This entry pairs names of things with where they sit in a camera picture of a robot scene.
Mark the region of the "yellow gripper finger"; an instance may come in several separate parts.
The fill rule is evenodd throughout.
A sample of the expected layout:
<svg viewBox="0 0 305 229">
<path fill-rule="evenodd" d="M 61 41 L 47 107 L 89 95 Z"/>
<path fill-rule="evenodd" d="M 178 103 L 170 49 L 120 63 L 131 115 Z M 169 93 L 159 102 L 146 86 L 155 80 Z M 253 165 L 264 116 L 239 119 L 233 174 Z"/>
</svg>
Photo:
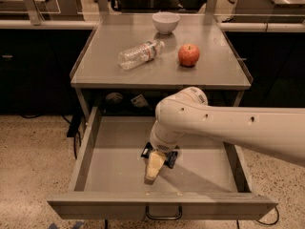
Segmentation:
<svg viewBox="0 0 305 229">
<path fill-rule="evenodd" d="M 146 166 L 145 179 L 155 181 L 158 174 L 164 165 L 166 155 L 159 151 L 152 151 L 149 155 L 149 160 Z"/>
</svg>

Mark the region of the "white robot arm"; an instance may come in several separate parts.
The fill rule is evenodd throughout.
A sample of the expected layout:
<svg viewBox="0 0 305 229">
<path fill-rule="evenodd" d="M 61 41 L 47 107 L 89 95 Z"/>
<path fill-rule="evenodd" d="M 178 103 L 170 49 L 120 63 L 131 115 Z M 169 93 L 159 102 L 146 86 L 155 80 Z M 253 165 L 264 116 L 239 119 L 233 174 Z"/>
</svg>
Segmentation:
<svg viewBox="0 0 305 229">
<path fill-rule="evenodd" d="M 215 107 L 200 89 L 188 87 L 155 107 L 145 179 L 156 180 L 166 154 L 185 134 L 211 137 L 305 165 L 304 108 Z"/>
</svg>

